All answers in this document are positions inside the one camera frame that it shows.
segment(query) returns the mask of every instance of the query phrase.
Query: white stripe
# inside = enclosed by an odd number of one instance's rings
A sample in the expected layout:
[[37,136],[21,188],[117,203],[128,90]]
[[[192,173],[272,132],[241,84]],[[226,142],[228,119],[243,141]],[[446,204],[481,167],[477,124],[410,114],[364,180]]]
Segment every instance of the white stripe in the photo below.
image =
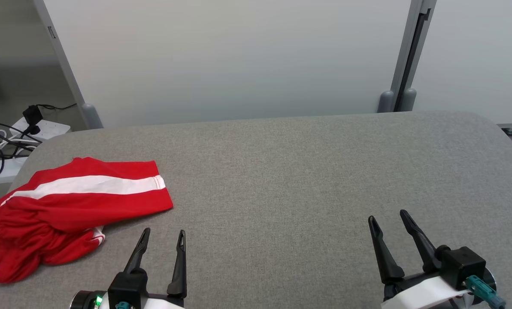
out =
[[98,245],[101,245],[101,243],[105,240],[105,234],[102,233],[103,227],[94,227],[92,231],[94,234],[91,237],[91,240],[97,239],[97,241],[99,241]]
[[166,188],[164,179],[160,176],[143,179],[124,179],[111,176],[81,176],[61,178],[39,185],[34,190],[15,191],[10,197],[0,204],[4,205],[10,198],[15,196],[43,198],[50,194],[71,194],[71,193],[105,193],[105,194],[136,194],[152,190]]

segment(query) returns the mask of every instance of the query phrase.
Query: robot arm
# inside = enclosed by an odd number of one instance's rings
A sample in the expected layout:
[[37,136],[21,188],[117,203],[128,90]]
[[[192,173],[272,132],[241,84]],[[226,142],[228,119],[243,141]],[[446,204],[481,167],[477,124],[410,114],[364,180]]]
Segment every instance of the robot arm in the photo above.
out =
[[70,309],[179,309],[187,296],[187,260],[185,231],[179,232],[177,256],[172,282],[167,295],[147,292],[147,272],[140,268],[147,250],[151,229],[146,228],[139,238],[124,271],[119,272],[107,291],[79,291]]
[[435,248],[407,211],[401,210],[400,215],[418,248],[423,272],[405,276],[391,256],[378,222],[369,217],[378,270],[385,285],[382,309],[428,309],[441,304],[468,309],[482,301],[491,308],[505,309],[506,303],[497,297],[496,282],[481,256],[468,247]]

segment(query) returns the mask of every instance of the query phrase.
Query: gray metal frame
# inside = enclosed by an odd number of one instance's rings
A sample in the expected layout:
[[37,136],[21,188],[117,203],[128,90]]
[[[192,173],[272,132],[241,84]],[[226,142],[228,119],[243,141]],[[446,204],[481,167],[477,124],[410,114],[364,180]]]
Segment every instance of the gray metal frame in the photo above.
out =
[[58,57],[58,60],[61,64],[61,69],[65,75],[65,79],[71,88],[71,92],[79,106],[79,110],[82,115],[82,119],[84,120],[86,127],[88,129],[101,129],[103,125],[101,120],[99,119],[99,115],[95,110],[95,107],[92,104],[86,103],[79,85],[75,79],[73,74],[73,70],[71,69],[71,65],[69,65],[69,61],[67,60],[67,56],[65,55],[65,51],[61,46],[61,42],[59,41],[59,36],[55,30],[54,24],[52,23],[52,19],[50,18],[50,14],[44,4],[44,0],[34,0],[34,5],[36,6],[36,10],[40,15],[40,19],[44,25],[48,28],[48,36],[50,37],[50,41],[52,42],[52,46],[54,47],[54,51]]
[[[383,92],[380,96],[378,113],[412,111],[416,91],[410,88],[410,86],[412,85],[412,80],[414,78],[416,68],[418,67],[418,60],[422,54],[423,45],[426,41],[426,35],[435,6],[436,0],[412,0],[409,8],[409,15],[406,20],[403,42],[401,43],[401,49],[399,50],[399,57],[397,57],[397,66],[395,67],[395,73],[393,74],[393,80],[391,82],[391,89]],[[410,52],[415,33],[417,32],[417,24],[420,14],[428,15],[427,19],[423,22],[421,30],[418,30],[419,36],[417,39],[417,45],[414,47],[415,51],[411,57]],[[410,67],[407,68],[406,66],[409,61],[411,61]],[[402,85],[403,78],[406,79],[404,87]],[[400,94],[402,94],[401,101],[396,106]]]

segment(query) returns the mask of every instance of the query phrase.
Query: white wall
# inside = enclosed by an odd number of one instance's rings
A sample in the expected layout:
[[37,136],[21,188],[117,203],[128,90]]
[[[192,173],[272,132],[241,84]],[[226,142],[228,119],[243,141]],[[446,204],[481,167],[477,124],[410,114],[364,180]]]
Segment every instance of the white wall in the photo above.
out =
[[105,127],[374,113],[410,0],[44,0]]
[[512,0],[440,0],[415,71],[414,111],[512,124]]

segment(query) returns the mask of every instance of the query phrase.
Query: teal connector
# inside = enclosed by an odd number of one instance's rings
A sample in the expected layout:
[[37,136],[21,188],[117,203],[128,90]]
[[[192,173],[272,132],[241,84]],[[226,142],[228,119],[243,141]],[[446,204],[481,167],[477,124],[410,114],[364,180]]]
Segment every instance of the teal connector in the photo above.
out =
[[121,301],[118,305],[115,306],[115,309],[130,309],[130,304],[126,301]]
[[481,297],[486,301],[489,307],[493,309],[505,309],[506,301],[498,297],[497,292],[483,280],[479,279],[478,276],[469,276],[466,279],[466,287],[468,290],[472,291],[476,297]]

